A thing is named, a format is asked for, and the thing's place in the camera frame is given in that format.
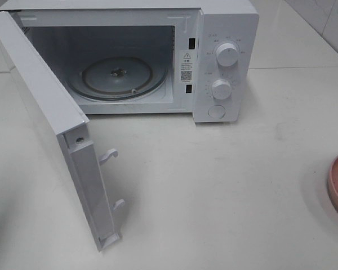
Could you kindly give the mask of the white microwave knob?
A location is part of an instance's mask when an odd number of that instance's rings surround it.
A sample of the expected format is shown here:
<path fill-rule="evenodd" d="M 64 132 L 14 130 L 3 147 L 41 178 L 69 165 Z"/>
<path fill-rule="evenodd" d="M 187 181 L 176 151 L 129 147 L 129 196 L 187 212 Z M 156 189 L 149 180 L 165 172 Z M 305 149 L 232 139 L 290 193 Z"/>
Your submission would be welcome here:
<path fill-rule="evenodd" d="M 230 67 L 239 59 L 239 47 L 232 41 L 219 44 L 214 53 L 217 63 L 223 67 Z"/>
<path fill-rule="evenodd" d="M 212 83 L 211 92 L 214 99 L 226 100 L 232 93 L 232 87 L 228 80 L 218 79 Z"/>

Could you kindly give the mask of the white round door button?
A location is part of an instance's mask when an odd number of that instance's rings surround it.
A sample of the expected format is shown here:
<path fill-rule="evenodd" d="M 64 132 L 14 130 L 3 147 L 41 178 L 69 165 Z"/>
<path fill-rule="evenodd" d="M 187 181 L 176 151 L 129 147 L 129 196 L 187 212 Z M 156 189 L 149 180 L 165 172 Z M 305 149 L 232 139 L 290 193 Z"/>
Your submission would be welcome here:
<path fill-rule="evenodd" d="M 225 115 L 225 107 L 221 105 L 213 105 L 209 108 L 208 115 L 213 119 L 221 119 Z"/>

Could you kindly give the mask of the white microwave door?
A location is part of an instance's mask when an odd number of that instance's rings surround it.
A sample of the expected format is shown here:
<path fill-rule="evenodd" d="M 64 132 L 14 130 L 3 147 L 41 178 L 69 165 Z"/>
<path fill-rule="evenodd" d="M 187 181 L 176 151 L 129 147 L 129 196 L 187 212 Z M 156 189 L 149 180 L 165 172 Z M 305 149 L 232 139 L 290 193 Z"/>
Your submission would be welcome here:
<path fill-rule="evenodd" d="M 22 30 L 18 15 L 0 12 L 0 49 L 25 108 L 55 164 L 69 172 L 98 251 L 119 240 L 100 166 L 116 149 L 97 157 L 88 117 L 79 108 Z"/>

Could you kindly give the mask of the white microwave oven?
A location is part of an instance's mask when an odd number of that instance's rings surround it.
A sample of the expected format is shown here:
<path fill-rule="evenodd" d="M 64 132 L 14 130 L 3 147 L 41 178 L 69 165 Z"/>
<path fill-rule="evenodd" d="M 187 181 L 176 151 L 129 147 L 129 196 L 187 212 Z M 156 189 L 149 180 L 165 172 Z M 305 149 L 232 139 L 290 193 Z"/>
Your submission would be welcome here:
<path fill-rule="evenodd" d="M 7 1 L 22 30 L 86 115 L 190 113 L 197 123 L 237 120 L 259 14 L 250 1 Z M 226 41 L 239 47 L 230 66 L 214 50 Z M 179 53 L 194 53 L 191 82 L 179 79 Z M 133 56 L 167 65 L 165 81 L 145 95 L 120 101 L 83 97 L 68 85 L 76 70 L 107 57 Z M 226 79 L 232 93 L 213 98 L 211 85 Z M 225 107 L 221 119 L 208 110 Z"/>

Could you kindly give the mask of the white warning label sticker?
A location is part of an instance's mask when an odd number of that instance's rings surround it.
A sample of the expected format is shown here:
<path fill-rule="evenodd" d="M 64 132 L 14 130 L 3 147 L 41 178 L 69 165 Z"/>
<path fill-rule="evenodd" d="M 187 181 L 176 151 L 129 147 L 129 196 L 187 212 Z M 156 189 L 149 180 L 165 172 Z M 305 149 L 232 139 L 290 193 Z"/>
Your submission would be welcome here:
<path fill-rule="evenodd" d="M 180 51 L 179 53 L 179 79 L 181 82 L 191 82 L 194 70 L 194 53 Z"/>

